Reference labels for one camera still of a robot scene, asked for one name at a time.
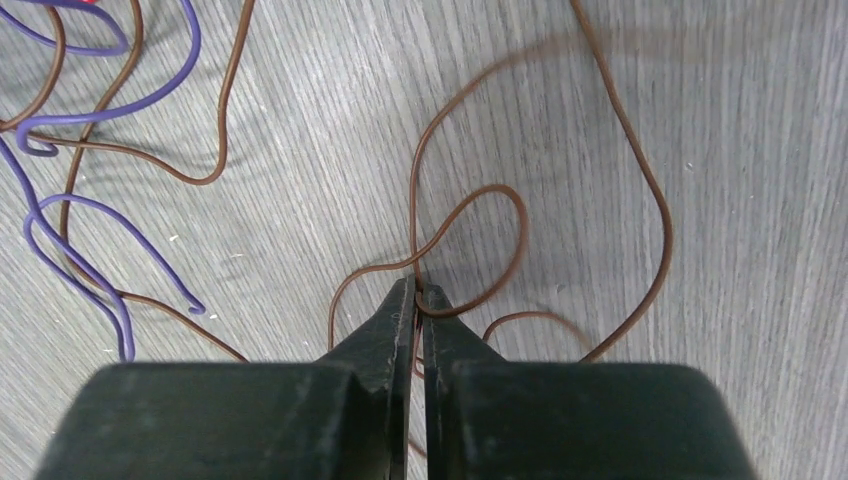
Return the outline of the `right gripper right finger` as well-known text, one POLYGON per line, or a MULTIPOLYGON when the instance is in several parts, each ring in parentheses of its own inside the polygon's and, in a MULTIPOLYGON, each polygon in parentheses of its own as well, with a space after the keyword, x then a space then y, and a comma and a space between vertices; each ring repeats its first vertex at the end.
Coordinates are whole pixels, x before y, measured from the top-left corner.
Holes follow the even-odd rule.
POLYGON ((674 364, 508 361, 423 318, 432 479, 752 479, 722 395, 674 364))

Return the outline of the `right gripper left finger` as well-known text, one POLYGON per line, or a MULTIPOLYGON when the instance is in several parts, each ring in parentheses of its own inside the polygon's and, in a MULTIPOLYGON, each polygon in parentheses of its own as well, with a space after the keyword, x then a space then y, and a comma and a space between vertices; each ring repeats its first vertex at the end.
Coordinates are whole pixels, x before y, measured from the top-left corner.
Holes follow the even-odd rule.
POLYGON ((96 372, 40 479, 403 479, 415 282, 307 363, 123 363, 96 372))

